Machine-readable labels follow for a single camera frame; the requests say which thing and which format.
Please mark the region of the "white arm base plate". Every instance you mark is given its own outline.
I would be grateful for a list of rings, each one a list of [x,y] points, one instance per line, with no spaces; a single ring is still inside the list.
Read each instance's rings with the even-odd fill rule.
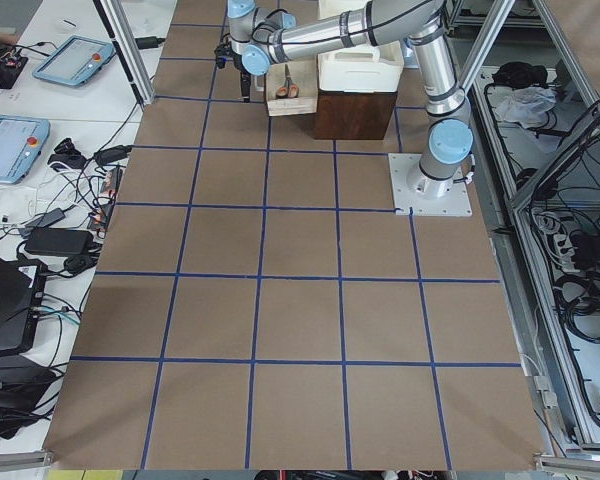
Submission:
[[[438,181],[420,170],[420,154],[388,155],[394,211],[402,216],[470,217],[468,187],[458,167],[450,179]]]

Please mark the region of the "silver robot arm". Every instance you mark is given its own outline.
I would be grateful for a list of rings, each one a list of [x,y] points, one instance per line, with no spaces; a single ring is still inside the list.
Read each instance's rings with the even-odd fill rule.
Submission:
[[[473,144],[466,94],[456,77],[441,9],[439,1],[369,1],[359,9],[298,25],[286,11],[262,10],[253,1],[230,1],[230,48],[241,71],[263,76],[274,64],[408,39],[427,96],[430,126],[426,150],[406,181],[416,195],[438,199],[450,191]]]

